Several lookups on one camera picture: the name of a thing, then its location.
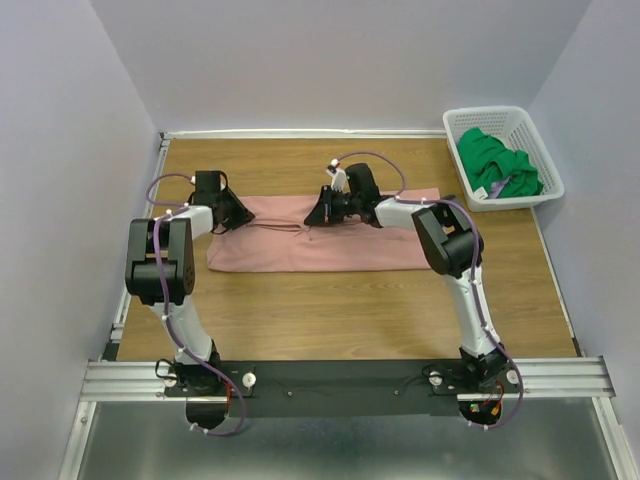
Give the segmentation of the pink printed t shirt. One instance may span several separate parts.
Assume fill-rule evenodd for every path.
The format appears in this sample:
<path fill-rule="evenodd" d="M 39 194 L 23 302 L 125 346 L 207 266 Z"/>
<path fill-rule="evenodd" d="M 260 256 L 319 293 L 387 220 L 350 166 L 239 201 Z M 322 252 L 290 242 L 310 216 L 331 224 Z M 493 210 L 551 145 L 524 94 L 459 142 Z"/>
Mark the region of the pink printed t shirt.
<path fill-rule="evenodd" d="M 309 227 L 313 195 L 245 196 L 255 215 L 247 225 L 216 235 L 206 252 L 209 269 L 227 273 L 362 272 L 428 270 L 417 234 L 378 229 L 346 219 Z"/>

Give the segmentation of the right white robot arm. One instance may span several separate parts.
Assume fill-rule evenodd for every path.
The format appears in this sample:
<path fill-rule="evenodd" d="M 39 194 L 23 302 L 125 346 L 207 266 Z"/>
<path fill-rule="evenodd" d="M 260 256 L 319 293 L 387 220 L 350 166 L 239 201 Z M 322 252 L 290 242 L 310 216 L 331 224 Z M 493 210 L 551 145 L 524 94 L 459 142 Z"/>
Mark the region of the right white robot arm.
<path fill-rule="evenodd" d="M 321 187 L 308 226 L 337 225 L 358 216 L 375 228 L 402 228 L 417 234 L 425 259 L 441 275 L 454 300 L 461 335 L 460 379 L 480 392 L 509 368 L 509 358 L 493 325 L 482 285 L 483 239 L 455 197 L 409 200 L 380 192 L 365 163 L 345 169 L 336 159 L 326 167 L 331 182 Z"/>

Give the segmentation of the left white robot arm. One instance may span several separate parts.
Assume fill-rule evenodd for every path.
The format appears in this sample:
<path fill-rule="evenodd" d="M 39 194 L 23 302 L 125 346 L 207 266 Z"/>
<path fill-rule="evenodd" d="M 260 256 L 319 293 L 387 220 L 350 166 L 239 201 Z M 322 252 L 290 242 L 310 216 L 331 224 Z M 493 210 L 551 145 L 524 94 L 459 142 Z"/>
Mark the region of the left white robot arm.
<path fill-rule="evenodd" d="M 161 377 L 184 393 L 216 395 L 234 388 L 222 374 L 220 356 L 202 326 L 192 294 L 196 284 L 194 241 L 249 224 L 255 215 L 239 200 L 220 170 L 197 171 L 187 201 L 167 203 L 158 217 L 130 222 L 125 286 L 160 320 L 174 359 Z"/>

